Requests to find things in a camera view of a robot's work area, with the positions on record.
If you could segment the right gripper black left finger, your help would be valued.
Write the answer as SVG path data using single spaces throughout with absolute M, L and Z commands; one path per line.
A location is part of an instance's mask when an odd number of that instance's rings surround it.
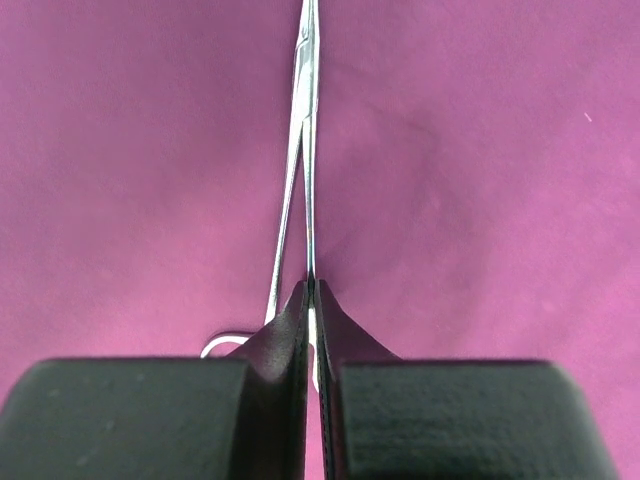
M 55 358 L 1 411 L 5 479 L 300 479 L 308 287 L 218 358 Z

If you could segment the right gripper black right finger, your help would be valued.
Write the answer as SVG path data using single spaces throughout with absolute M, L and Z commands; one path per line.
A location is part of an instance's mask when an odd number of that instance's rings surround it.
M 577 383 L 536 359 L 404 360 L 314 292 L 329 479 L 615 479 Z

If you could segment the steel forceps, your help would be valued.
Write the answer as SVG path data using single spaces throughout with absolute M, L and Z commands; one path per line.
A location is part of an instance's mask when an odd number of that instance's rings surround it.
M 316 283 L 315 170 L 319 68 L 319 2 L 318 0 L 303 0 L 293 57 L 291 111 L 283 201 L 264 323 L 269 324 L 276 317 L 293 189 L 297 171 L 301 170 L 304 183 L 306 282 L 309 290 L 306 311 L 308 313 L 309 344 L 312 348 L 317 347 L 314 292 Z

